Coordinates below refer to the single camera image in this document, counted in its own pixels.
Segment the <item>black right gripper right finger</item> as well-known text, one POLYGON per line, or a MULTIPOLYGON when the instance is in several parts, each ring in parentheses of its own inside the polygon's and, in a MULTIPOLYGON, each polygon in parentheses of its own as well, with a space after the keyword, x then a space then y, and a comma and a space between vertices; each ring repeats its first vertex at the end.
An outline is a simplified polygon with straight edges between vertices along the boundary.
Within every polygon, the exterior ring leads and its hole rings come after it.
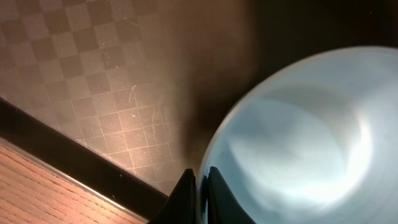
POLYGON ((207 178, 208 223, 255 224, 229 189, 221 172, 210 167, 207 178))

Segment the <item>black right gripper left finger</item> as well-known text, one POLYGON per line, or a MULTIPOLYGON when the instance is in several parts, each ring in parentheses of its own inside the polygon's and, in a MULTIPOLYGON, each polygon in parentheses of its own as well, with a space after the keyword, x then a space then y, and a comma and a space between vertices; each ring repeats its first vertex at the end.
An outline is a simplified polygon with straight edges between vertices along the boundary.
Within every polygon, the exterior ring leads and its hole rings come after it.
POLYGON ((147 224, 194 224, 196 178, 192 169, 185 169, 165 205, 147 224))

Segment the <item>brown serving tray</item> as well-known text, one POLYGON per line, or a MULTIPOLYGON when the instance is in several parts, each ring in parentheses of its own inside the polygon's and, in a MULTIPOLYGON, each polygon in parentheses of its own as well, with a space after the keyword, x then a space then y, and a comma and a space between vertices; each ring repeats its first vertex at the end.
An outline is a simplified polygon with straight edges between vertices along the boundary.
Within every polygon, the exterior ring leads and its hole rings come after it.
POLYGON ((245 92, 359 45, 396 1, 2 0, 1 134, 150 219, 245 92))

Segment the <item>light blue bowl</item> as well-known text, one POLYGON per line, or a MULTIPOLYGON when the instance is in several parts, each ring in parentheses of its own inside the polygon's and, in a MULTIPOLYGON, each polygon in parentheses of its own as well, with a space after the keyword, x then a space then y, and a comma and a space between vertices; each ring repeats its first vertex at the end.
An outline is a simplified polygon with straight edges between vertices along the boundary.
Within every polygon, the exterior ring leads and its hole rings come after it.
POLYGON ((317 54, 242 97, 203 156, 199 223, 213 169, 254 223, 396 223, 397 50, 317 54))

